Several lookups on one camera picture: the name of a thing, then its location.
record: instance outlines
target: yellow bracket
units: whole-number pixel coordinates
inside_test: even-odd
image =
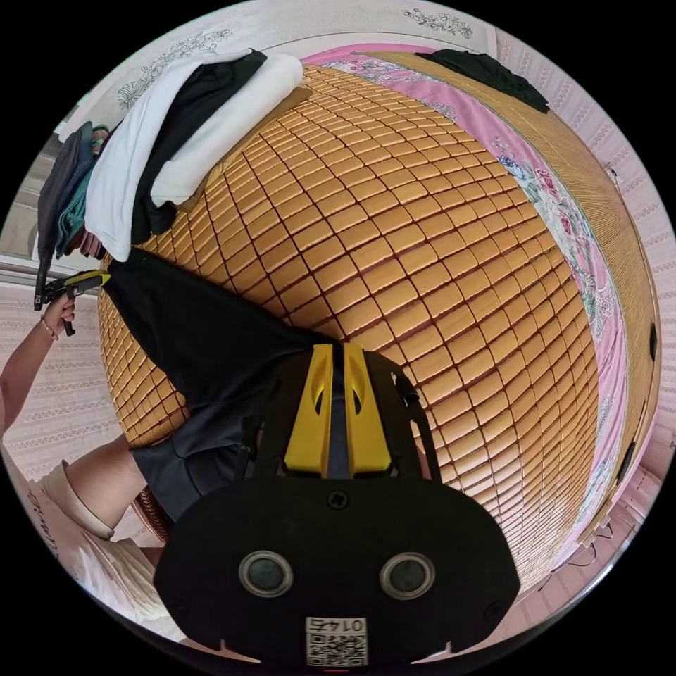
[[[105,273],[102,270],[88,270],[85,273],[80,273],[79,275],[73,275],[72,277],[68,277],[67,279],[64,280],[64,283],[72,286],[74,284],[86,282],[87,280],[90,280],[93,277],[100,277],[101,286],[103,286],[111,278],[111,275],[110,273]]]
[[[359,345],[343,345],[345,361],[345,412],[350,475],[385,472],[391,458],[382,430],[380,413]],[[359,400],[359,410],[355,397]]]
[[[315,345],[284,464],[326,478],[331,435],[333,347]]]

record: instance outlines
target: pink floral bedsheet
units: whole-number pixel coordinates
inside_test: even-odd
[[[580,206],[547,162],[513,127],[483,103],[451,85],[364,51],[432,51],[395,44],[340,47],[304,59],[352,73],[421,101],[462,127],[516,179],[545,222],[582,297],[594,337],[599,371],[596,449],[589,483],[575,524],[555,565],[577,548],[577,539],[600,509],[620,453],[627,408],[627,348],[615,284],[598,241]]]

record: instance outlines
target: screw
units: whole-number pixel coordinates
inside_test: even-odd
[[[331,509],[343,509],[343,507],[347,507],[347,503],[350,502],[350,500],[347,497],[347,493],[344,493],[343,491],[331,491],[327,498],[327,502]]]

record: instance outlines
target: hand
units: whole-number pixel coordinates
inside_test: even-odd
[[[62,294],[54,299],[44,312],[44,322],[58,336],[65,330],[65,322],[75,319],[75,299]]]

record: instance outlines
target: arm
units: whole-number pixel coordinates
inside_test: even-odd
[[[44,313],[44,321],[56,336],[65,329],[64,322],[73,321],[75,302],[64,294],[52,301]],[[12,353],[0,375],[0,390],[4,401],[5,432],[21,413],[35,376],[54,343],[49,329],[37,323],[21,345]]]

